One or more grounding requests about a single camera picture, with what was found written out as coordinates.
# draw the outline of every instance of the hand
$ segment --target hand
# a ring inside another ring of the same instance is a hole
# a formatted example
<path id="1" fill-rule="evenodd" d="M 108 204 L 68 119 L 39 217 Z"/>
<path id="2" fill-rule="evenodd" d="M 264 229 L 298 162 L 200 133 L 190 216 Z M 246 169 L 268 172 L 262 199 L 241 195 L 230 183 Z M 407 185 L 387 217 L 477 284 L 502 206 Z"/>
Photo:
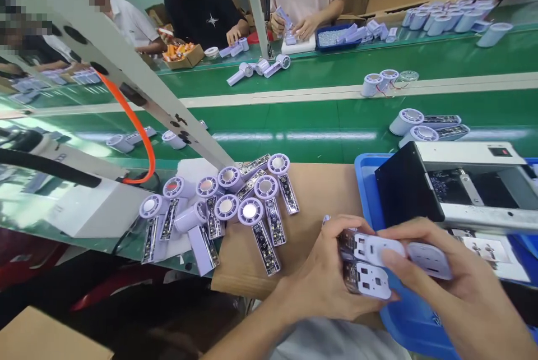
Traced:
<path id="1" fill-rule="evenodd" d="M 439 315 L 463 359 L 538 358 L 538 347 L 491 267 L 430 220 L 417 218 L 379 231 L 390 239 L 419 239 L 447 256 L 453 279 L 439 284 L 391 250 L 384 264 Z"/>
<path id="2" fill-rule="evenodd" d="M 379 311 L 386 302 L 351 294 L 342 276 L 342 261 L 336 238 L 346 228 L 375 234 L 365 219 L 340 215 L 327 222 L 303 266 L 282 278 L 270 299 L 279 301 L 290 323 L 309 317 L 352 321 L 359 315 Z"/>
<path id="3" fill-rule="evenodd" d="M 293 34 L 297 34 L 298 40 L 308 40 L 314 33 L 318 26 L 321 24 L 316 14 L 310 15 L 306 19 L 303 19 L 298 25 L 293 28 Z"/>
<path id="4" fill-rule="evenodd" d="M 232 47 L 235 45 L 235 42 L 237 42 L 241 38 L 241 31 L 237 27 L 237 25 L 232 26 L 232 28 L 228 31 L 226 34 L 226 39 L 228 40 L 228 46 Z"/>
<path id="5" fill-rule="evenodd" d="M 284 19 L 281 16 L 275 13 L 271 14 L 271 29 L 273 30 L 273 33 L 275 35 L 283 34 L 285 26 L 286 26 L 286 21 L 284 21 Z"/>

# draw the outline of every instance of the metal frame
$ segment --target metal frame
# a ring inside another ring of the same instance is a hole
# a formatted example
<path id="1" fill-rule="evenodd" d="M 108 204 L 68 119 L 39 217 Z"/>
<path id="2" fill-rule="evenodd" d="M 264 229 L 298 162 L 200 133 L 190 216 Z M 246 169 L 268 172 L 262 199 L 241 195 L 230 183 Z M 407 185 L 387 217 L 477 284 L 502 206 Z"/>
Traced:
<path id="1" fill-rule="evenodd" d="M 262 49 L 262 57 L 265 60 L 272 58 L 272 50 L 269 45 L 269 37 L 267 35 L 267 26 L 263 15 L 262 3 L 260 0 L 250 0 L 252 8 L 252 16 L 256 31 L 258 32 L 259 47 Z"/>
<path id="2" fill-rule="evenodd" d="M 233 159 L 140 58 L 112 22 L 88 0 L 16 0 L 26 13 L 43 14 L 59 30 L 59 38 L 84 61 L 99 64 L 118 87 L 130 86 L 146 103 L 142 106 L 167 129 L 191 142 L 191 147 L 217 169 Z M 73 30 L 83 36 L 76 40 Z"/>

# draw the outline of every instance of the white plastic part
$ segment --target white plastic part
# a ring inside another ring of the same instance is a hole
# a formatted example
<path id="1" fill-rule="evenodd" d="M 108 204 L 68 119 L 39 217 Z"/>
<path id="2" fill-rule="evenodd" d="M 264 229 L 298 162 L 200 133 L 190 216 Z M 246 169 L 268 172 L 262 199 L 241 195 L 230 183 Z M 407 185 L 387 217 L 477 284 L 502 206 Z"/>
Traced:
<path id="1" fill-rule="evenodd" d="M 360 94 L 365 98 L 373 97 L 378 91 L 378 87 L 383 82 L 383 76 L 381 74 L 368 74 L 364 77 L 363 89 Z"/>
<path id="2" fill-rule="evenodd" d="M 397 27 L 390 28 L 389 31 L 388 31 L 387 39 L 385 39 L 385 42 L 386 43 L 394 43 L 396 41 L 396 39 L 398 39 L 397 33 L 398 33 L 398 28 Z"/>
<path id="3" fill-rule="evenodd" d="M 381 259 L 381 252 L 385 249 L 396 251 L 401 256 L 405 257 L 405 248 L 401 242 L 395 239 L 386 239 L 377 236 L 363 235 L 366 239 L 364 247 L 366 259 L 374 266 L 384 266 Z"/>
<path id="4" fill-rule="evenodd" d="M 450 17 L 450 21 L 447 23 L 447 26 L 444 28 L 445 32 L 449 32 L 456 27 L 461 17 L 463 16 L 463 11 L 461 10 L 449 11 L 448 15 Z"/>
<path id="5" fill-rule="evenodd" d="M 424 122 L 424 115 L 416 109 L 402 109 L 396 119 L 389 126 L 389 130 L 396 136 L 406 135 L 412 127 Z"/>
<path id="6" fill-rule="evenodd" d="M 351 25 L 349 28 L 346 29 L 346 31 L 343 34 L 341 34 L 338 37 L 338 39 L 336 40 L 336 43 L 338 44 L 343 43 L 348 36 L 351 36 L 352 34 L 356 33 L 357 29 L 358 29 L 357 24 Z"/>
<path id="7" fill-rule="evenodd" d="M 247 52 L 248 49 L 250 49 L 250 47 L 248 45 L 248 39 L 247 38 L 239 39 L 239 44 L 243 47 L 244 52 Z"/>
<path id="8" fill-rule="evenodd" d="M 383 70 L 381 73 L 379 73 L 383 77 L 383 81 L 379 85 L 379 89 L 382 91 L 385 91 L 385 88 L 389 87 L 389 84 L 394 84 L 395 81 L 400 76 L 400 73 L 396 70 Z"/>
<path id="9" fill-rule="evenodd" d="M 230 50 L 230 56 L 235 57 L 239 53 L 243 52 L 243 46 L 239 44 L 239 42 L 236 43 L 236 45 Z"/>
<path id="10" fill-rule="evenodd" d="M 364 39 L 364 37 L 368 34 L 368 29 L 366 29 L 365 26 L 361 26 L 357 29 L 353 34 L 349 35 L 345 39 L 345 43 L 353 43 L 359 39 Z"/>
<path id="11" fill-rule="evenodd" d="M 476 45 L 482 48 L 493 47 L 505 36 L 507 32 L 511 31 L 513 28 L 514 26 L 512 24 L 507 24 L 505 22 L 492 24 L 486 33 L 482 35 Z"/>
<path id="12" fill-rule="evenodd" d="M 206 210 L 205 203 L 199 201 L 181 211 L 174 220 L 176 230 L 184 234 L 199 224 L 207 223 Z"/>
<path id="13" fill-rule="evenodd" d="M 113 148 L 114 150 L 119 151 L 120 153 L 130 153 L 132 150 L 135 149 L 135 146 L 132 144 L 129 144 L 127 140 L 125 140 L 124 135 L 115 135 L 109 138 L 106 141 L 106 145 L 108 145 L 110 148 Z"/>
<path id="14" fill-rule="evenodd" d="M 232 75 L 232 77 L 228 78 L 226 82 L 229 86 L 234 86 L 237 84 L 240 80 L 242 80 L 245 77 L 252 77 L 254 74 L 254 69 L 247 63 L 241 63 L 239 65 L 239 71 Z"/>
<path id="15" fill-rule="evenodd" d="M 402 27 L 409 27 L 411 25 L 411 21 L 413 20 L 413 15 L 415 14 L 415 9 L 410 8 L 405 12 L 405 18 L 402 22 Z"/>
<path id="16" fill-rule="evenodd" d="M 428 30 L 428 36 L 439 36 L 442 34 L 450 22 L 450 19 L 451 18 L 448 15 L 440 15 L 435 17 L 430 29 Z"/>
<path id="17" fill-rule="evenodd" d="M 429 13 L 427 11 L 417 12 L 409 25 L 410 30 L 420 30 L 426 23 Z"/>
<path id="18" fill-rule="evenodd" d="M 447 257 L 439 248 L 419 242 L 411 242 L 407 245 L 407 253 L 411 261 L 429 276 L 452 280 L 452 272 Z"/>
<path id="19" fill-rule="evenodd" d="M 281 68 L 288 69 L 291 65 L 291 59 L 289 56 L 286 56 L 285 54 L 279 54 L 276 57 L 276 62 L 271 67 L 269 67 L 265 72 L 263 73 L 265 78 L 270 78 L 274 73 L 276 73 Z"/>
<path id="20" fill-rule="evenodd" d="M 187 146 L 187 144 L 185 144 L 185 142 L 171 130 L 168 130 L 163 134 L 163 141 L 174 150 L 181 150 Z"/>
<path id="21" fill-rule="evenodd" d="M 435 18 L 441 15 L 445 15 L 446 13 L 444 11 L 433 11 L 430 13 L 430 16 L 428 17 L 428 20 L 424 24 L 424 30 L 427 32 L 430 27 L 432 26 L 433 22 L 435 21 Z"/>
<path id="22" fill-rule="evenodd" d="M 271 65 L 265 59 L 261 59 L 258 63 L 251 63 L 250 66 L 256 71 L 256 74 L 263 76 L 263 73 L 267 71 Z"/>
<path id="23" fill-rule="evenodd" d="M 482 19 L 481 11 L 467 11 L 463 14 L 460 21 L 454 28 L 454 32 L 464 33 L 469 32 L 476 21 Z"/>
<path id="24" fill-rule="evenodd" d="M 439 135 L 435 130 L 428 126 L 414 126 L 398 143 L 402 148 L 410 141 L 439 141 Z"/>
<path id="25" fill-rule="evenodd" d="M 388 286 L 387 272 L 380 267 L 361 262 L 356 264 L 356 270 L 360 277 L 357 282 L 360 294 L 382 300 L 387 300 L 391 297 L 392 292 Z"/>
<path id="26" fill-rule="evenodd" d="M 218 47 L 212 47 L 209 49 L 204 50 L 203 52 L 207 57 L 214 57 L 219 53 Z"/>

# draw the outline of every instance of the finger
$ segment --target finger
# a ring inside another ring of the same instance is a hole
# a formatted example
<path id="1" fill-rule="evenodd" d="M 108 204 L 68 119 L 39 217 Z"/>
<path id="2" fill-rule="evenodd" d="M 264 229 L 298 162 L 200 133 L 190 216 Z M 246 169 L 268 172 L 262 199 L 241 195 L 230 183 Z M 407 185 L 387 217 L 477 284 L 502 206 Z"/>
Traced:
<path id="1" fill-rule="evenodd" d="M 380 230 L 378 234 L 380 237 L 389 239 L 422 239 L 450 255 L 466 255 L 468 251 L 462 243 L 426 218 L 415 218 Z"/>
<path id="2" fill-rule="evenodd" d="M 385 249 L 381 252 L 383 264 L 389 268 L 408 288 L 424 298 L 432 307 L 443 305 L 451 299 L 439 284 L 421 268 L 405 259 L 396 251 Z"/>
<path id="3" fill-rule="evenodd" d="M 298 23 L 297 25 L 295 25 L 295 27 L 293 28 L 293 32 L 292 34 L 295 35 L 297 32 L 299 32 L 300 30 L 303 29 L 303 26 L 304 26 L 304 23 L 305 23 L 305 20 L 302 20 L 300 23 Z"/>
<path id="4" fill-rule="evenodd" d="M 364 218 L 351 215 L 339 215 L 336 219 L 331 219 L 323 226 L 321 232 L 324 236 L 336 238 L 346 228 L 358 228 L 360 232 L 364 232 L 365 234 L 375 234 Z"/>

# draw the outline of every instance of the orange cable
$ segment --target orange cable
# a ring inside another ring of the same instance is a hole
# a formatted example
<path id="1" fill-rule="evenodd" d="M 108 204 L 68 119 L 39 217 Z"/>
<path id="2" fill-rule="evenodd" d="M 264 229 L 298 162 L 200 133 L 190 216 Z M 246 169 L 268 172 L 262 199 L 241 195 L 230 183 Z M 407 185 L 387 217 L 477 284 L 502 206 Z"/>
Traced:
<path id="1" fill-rule="evenodd" d="M 129 119 L 133 123 L 136 131 L 142 136 L 142 141 L 144 142 L 144 147 L 146 148 L 147 157 L 150 160 L 150 169 L 148 169 L 145 177 L 143 177 L 142 179 L 124 179 L 122 180 L 122 182 L 126 184 L 140 184 L 140 183 L 147 182 L 151 179 L 151 177 L 153 176 L 153 173 L 155 172 L 155 152 L 153 151 L 150 138 L 147 136 L 146 131 L 144 130 L 144 126 L 142 126 L 142 124 L 140 123 L 140 120 L 138 120 L 138 117 L 136 116 L 134 111 L 131 109 L 131 107 L 127 103 L 125 97 L 123 96 L 121 91 L 118 89 L 116 84 L 114 84 L 104 75 L 100 73 L 97 73 L 97 74 L 99 75 L 99 77 L 101 77 L 103 83 L 106 85 L 108 90 L 112 93 L 112 95 L 114 95 L 116 100 L 122 106 L 123 110 L 125 110 L 125 113 L 127 113 L 127 116 L 129 116 Z"/>

